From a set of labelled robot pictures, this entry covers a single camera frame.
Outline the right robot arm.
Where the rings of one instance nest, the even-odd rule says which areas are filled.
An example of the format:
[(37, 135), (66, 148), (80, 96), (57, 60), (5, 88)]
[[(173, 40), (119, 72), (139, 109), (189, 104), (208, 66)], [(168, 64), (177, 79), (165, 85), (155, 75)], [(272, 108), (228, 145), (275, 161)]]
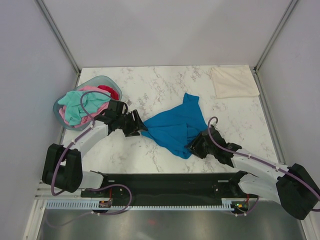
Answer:
[(212, 155), (219, 163), (237, 169), (229, 184), (235, 197), (245, 193), (273, 201), (298, 220), (304, 220), (320, 201), (320, 189), (302, 165), (259, 158), (236, 143), (226, 142), (214, 126), (199, 133), (186, 148), (201, 159)]

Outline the blue t-shirt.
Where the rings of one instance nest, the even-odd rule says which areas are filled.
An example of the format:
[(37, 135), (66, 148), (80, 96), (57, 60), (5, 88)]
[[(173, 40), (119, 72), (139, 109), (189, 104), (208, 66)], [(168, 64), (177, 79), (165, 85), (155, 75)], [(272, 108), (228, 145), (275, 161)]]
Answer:
[(147, 131), (141, 134), (173, 155), (188, 159), (192, 153), (186, 148), (187, 144), (207, 128), (199, 99), (198, 96), (185, 93), (182, 104), (146, 120), (143, 124)]

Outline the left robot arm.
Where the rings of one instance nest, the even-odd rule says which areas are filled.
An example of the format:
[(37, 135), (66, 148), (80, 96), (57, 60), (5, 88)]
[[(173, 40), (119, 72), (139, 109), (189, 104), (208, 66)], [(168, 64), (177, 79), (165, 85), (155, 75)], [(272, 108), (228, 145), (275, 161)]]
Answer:
[(99, 141), (116, 130), (122, 130), (125, 137), (139, 136), (148, 128), (142, 122), (138, 111), (128, 111), (122, 101), (111, 100), (106, 109), (93, 118), (93, 123), (83, 130), (69, 145), (51, 144), (47, 149), (42, 182), (50, 185), (51, 194), (73, 193), (79, 188), (92, 189), (99, 197), (106, 196), (110, 185), (102, 173), (84, 171), (82, 158)]

